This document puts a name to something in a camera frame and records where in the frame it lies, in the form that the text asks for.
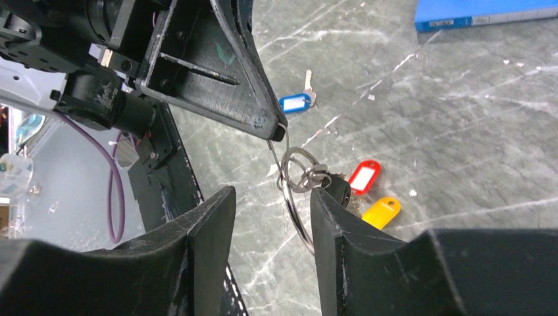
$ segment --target key tag label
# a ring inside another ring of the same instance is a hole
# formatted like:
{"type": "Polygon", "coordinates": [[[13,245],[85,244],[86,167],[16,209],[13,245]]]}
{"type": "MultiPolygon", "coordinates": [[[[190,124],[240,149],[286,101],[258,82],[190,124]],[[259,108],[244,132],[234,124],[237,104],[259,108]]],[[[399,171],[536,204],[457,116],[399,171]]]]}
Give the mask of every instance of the key tag label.
{"type": "Polygon", "coordinates": [[[310,109],[311,103],[310,95],[306,93],[289,95],[279,99],[279,104],[281,104],[281,109],[285,114],[306,111],[310,109]]]}
{"type": "Polygon", "coordinates": [[[349,184],[355,195],[366,194],[380,175],[382,167],[378,161],[363,161],[349,179],[349,184]]]}
{"type": "Polygon", "coordinates": [[[399,214],[400,210],[400,202],[394,197],[386,196],[374,203],[374,205],[363,214],[362,219],[381,230],[399,214]]]}

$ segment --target marble table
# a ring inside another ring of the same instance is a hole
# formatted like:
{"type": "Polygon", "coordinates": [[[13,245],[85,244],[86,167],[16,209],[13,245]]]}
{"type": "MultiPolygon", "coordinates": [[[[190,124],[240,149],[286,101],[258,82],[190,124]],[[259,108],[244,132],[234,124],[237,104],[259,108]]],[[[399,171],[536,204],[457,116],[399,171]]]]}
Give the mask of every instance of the marble table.
{"type": "MultiPolygon", "coordinates": [[[[354,211],[396,197],[386,232],[404,240],[428,227],[556,227],[558,20],[418,36],[416,1],[256,0],[253,33],[277,96],[314,72],[318,107],[289,116],[292,144],[334,172],[379,161],[377,188],[354,211]]],[[[250,313],[320,315],[314,259],[264,141],[174,114],[205,196],[237,189],[230,264],[250,313]]],[[[309,195],[295,198],[309,229],[309,195]]]]}

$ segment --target green mark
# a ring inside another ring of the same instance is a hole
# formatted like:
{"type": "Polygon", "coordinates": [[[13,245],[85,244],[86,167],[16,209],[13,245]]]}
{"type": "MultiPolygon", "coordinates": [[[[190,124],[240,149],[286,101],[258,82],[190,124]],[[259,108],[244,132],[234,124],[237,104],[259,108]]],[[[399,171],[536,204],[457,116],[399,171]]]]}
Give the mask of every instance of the green mark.
{"type": "Polygon", "coordinates": [[[219,54],[219,58],[221,58],[223,63],[225,63],[226,65],[232,64],[232,62],[236,59],[236,55],[233,54],[231,57],[227,57],[221,45],[219,43],[215,43],[215,45],[217,46],[217,53],[219,54]]]}

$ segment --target key ring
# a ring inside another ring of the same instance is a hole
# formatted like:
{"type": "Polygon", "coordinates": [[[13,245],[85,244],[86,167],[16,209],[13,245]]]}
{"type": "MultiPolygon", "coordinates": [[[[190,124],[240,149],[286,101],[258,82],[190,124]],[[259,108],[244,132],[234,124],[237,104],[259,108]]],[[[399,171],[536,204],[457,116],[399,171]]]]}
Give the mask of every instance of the key ring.
{"type": "Polygon", "coordinates": [[[273,158],[275,159],[275,163],[279,169],[279,177],[277,178],[277,188],[283,192],[283,198],[285,199],[285,204],[287,205],[287,210],[289,211],[289,215],[295,228],[297,230],[298,235],[302,239],[304,246],[310,251],[312,255],[314,255],[314,242],[310,237],[310,234],[306,231],[304,224],[302,223],[299,213],[296,209],[295,201],[293,198],[293,192],[295,193],[305,193],[312,190],[315,186],[321,184],[324,179],[329,178],[331,184],[331,177],[327,173],[327,166],[320,164],[320,162],[312,156],[308,151],[302,149],[301,147],[293,147],[289,146],[289,132],[287,131],[287,127],[283,124],[279,124],[285,130],[285,139],[287,150],[283,155],[283,158],[279,162],[279,158],[277,158],[277,153],[275,152],[275,148],[273,147],[273,143],[269,140],[267,145],[269,146],[269,150],[273,154],[273,158]],[[301,163],[298,159],[294,158],[293,155],[299,154],[306,158],[311,164],[312,167],[305,168],[304,164],[301,163]],[[303,175],[301,180],[298,183],[295,183],[289,176],[289,164],[294,163],[295,165],[299,166],[303,170],[303,175]]]}

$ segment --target red key tag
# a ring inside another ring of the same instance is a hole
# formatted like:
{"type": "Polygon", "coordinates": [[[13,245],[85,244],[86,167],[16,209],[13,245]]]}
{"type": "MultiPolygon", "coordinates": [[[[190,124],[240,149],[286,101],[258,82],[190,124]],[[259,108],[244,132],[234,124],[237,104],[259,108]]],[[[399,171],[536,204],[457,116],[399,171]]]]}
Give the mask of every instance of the red key tag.
{"type": "Polygon", "coordinates": [[[382,170],[382,167],[378,161],[363,161],[349,179],[353,193],[358,196],[366,194],[380,175],[380,170],[382,170]]]}

